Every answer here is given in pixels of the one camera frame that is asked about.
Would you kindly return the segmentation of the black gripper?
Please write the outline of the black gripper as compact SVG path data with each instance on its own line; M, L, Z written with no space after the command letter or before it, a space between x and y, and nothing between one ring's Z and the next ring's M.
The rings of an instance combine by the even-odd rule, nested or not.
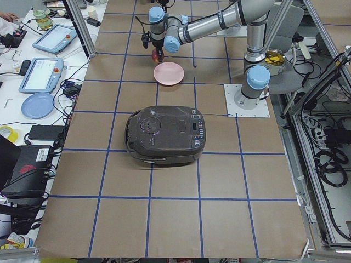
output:
M149 44L151 43L155 48L163 50L163 40L156 40L152 38L151 32L144 32L141 37L142 45L145 49L149 48Z

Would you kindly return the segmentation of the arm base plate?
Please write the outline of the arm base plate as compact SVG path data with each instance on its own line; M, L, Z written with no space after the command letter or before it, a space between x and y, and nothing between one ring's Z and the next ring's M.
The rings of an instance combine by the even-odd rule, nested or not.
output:
M246 38L247 26L233 26L217 32L217 37Z
M229 117L269 118L270 113L264 91L255 99L244 97L242 84L224 84L224 95Z

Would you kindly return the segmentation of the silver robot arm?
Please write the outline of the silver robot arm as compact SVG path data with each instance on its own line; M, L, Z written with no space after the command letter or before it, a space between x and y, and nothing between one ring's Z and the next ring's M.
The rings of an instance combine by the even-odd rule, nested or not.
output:
M223 84L248 87L247 72L265 60L265 30L273 1L230 1L224 9L202 18L170 14L164 5L149 9L144 48L154 47L157 63L163 56L186 58L193 69L185 78L194 85L197 102L213 101Z

